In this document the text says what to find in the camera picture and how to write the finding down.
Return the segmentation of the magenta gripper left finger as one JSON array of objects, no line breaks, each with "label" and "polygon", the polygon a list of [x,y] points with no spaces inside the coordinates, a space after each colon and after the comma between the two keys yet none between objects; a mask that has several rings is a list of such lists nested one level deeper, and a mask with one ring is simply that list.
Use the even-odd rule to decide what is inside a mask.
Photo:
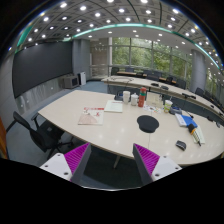
[{"label": "magenta gripper left finger", "polygon": [[91,144],[85,143],[66,154],[56,153],[41,166],[41,169],[79,184],[90,154]]}]

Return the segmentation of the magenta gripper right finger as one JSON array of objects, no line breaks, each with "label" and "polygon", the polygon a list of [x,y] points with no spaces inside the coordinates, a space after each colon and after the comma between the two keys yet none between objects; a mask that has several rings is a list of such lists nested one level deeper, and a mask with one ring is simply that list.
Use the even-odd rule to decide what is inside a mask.
[{"label": "magenta gripper right finger", "polygon": [[144,185],[181,170],[169,157],[159,156],[136,143],[133,144],[133,155]]}]

